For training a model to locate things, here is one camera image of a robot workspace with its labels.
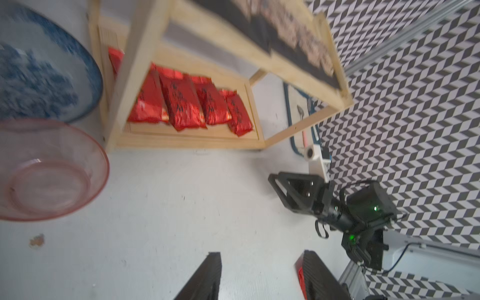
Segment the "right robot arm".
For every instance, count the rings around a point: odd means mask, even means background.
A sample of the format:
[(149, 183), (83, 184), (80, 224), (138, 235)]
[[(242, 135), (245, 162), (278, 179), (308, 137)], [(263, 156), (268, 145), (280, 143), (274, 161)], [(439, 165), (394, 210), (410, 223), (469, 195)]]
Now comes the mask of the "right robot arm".
[(342, 248), (362, 269), (382, 276), (400, 271), (480, 292), (479, 252), (391, 229), (407, 213), (380, 182), (357, 181), (335, 196), (333, 183), (318, 175), (280, 172), (268, 181), (286, 209), (315, 218), (320, 238), (328, 239), (330, 231), (342, 233)]

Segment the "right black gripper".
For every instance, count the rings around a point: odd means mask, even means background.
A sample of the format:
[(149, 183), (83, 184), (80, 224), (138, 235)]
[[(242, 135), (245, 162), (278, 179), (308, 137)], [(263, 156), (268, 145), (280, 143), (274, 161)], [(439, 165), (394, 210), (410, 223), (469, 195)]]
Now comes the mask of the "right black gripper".
[(336, 214), (335, 185), (312, 174), (279, 172), (270, 174), (268, 181), (285, 208), (292, 212), (312, 212), (319, 219)]

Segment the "black floral tea bag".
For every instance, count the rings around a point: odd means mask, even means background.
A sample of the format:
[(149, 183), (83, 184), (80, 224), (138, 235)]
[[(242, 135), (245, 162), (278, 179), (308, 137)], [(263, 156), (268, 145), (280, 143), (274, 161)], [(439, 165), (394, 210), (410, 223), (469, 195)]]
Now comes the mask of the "black floral tea bag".
[(333, 60), (324, 42), (309, 31), (299, 32), (297, 45), (306, 56), (306, 71), (323, 81), (328, 86), (339, 89), (340, 84), (335, 76)]
[(265, 53), (270, 54), (268, 25), (262, 16), (257, 14), (248, 18), (232, 1), (196, 0), (193, 3), (227, 21)]

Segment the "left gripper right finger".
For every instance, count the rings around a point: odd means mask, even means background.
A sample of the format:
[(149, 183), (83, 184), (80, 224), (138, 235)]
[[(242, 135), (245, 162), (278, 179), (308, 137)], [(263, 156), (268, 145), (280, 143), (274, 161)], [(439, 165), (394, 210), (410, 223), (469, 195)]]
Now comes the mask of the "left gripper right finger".
[(306, 250), (304, 252), (302, 270), (307, 300), (351, 299), (314, 251)]

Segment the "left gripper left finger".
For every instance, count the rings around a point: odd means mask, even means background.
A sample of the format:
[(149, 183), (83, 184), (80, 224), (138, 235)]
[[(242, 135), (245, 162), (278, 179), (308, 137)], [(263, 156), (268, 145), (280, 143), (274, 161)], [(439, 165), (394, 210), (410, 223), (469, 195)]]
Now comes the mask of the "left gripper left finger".
[(221, 253), (210, 252), (177, 294), (175, 300), (217, 300), (221, 274)]

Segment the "red tea bag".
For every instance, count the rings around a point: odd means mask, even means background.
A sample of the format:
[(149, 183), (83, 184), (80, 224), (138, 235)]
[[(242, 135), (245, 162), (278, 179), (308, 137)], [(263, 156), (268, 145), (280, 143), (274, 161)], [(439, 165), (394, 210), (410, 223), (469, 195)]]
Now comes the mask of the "red tea bag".
[(197, 97), (200, 100), (207, 125), (228, 123), (232, 116), (224, 96), (218, 91), (210, 77), (191, 76)]
[(303, 298), (306, 300), (307, 299), (307, 294), (306, 294), (306, 285), (305, 285), (305, 277), (304, 277), (304, 272), (303, 272), (303, 262), (304, 262), (304, 254), (302, 254), (297, 261), (294, 264), (295, 270), (296, 270), (296, 275), (299, 281), (299, 286), (302, 291)]
[(219, 93), (224, 97), (228, 110), (232, 116), (228, 122), (230, 130), (236, 136), (244, 136), (254, 130), (243, 100), (237, 91), (220, 89)]
[(174, 129), (206, 129), (203, 109), (190, 76), (161, 66), (156, 66), (156, 71), (166, 100), (169, 122)]
[(166, 123), (170, 116), (161, 87), (160, 75), (156, 66), (151, 64), (137, 100), (127, 119), (130, 123)]

